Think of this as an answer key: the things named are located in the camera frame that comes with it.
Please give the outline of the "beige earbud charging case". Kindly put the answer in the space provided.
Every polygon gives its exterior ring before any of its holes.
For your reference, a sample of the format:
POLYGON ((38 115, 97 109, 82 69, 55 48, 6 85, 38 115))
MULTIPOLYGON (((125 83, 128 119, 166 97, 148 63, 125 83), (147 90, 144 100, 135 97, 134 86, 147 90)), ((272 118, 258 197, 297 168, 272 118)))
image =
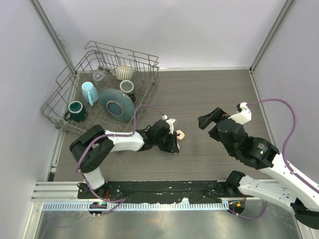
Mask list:
POLYGON ((178 140, 183 140, 185 138, 185 134, 181 130, 176 131, 176 138, 178 140))

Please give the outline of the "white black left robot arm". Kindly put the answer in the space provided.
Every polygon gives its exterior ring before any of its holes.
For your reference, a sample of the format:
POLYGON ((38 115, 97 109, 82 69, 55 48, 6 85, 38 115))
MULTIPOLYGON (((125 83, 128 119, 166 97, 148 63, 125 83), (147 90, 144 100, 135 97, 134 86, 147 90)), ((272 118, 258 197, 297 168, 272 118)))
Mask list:
POLYGON ((69 150, 77 162, 76 170, 86 180, 89 193, 96 199, 106 194, 107 183, 100 165, 112 152, 146 151, 156 146, 164 152, 179 153, 176 124, 176 119, 161 119, 135 132, 111 132, 98 124, 87 130, 71 143, 69 150))

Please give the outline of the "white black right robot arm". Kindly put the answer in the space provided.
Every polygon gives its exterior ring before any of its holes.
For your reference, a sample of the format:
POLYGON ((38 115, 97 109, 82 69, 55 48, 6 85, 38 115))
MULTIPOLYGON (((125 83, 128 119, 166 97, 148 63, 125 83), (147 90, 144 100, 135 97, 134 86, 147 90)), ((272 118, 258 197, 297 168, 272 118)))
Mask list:
POLYGON ((232 171, 225 184, 225 191, 235 197, 240 193, 258 197, 293 212, 302 224, 319 228, 319 185, 286 163, 283 153, 269 141, 249 136, 243 125, 252 118, 246 103, 237 106, 237 113, 230 116, 221 108, 198 118, 198 127, 205 129, 210 123, 216 126, 209 136, 221 142, 228 154, 244 165, 252 167, 277 180, 281 187, 269 186, 238 171, 232 171))

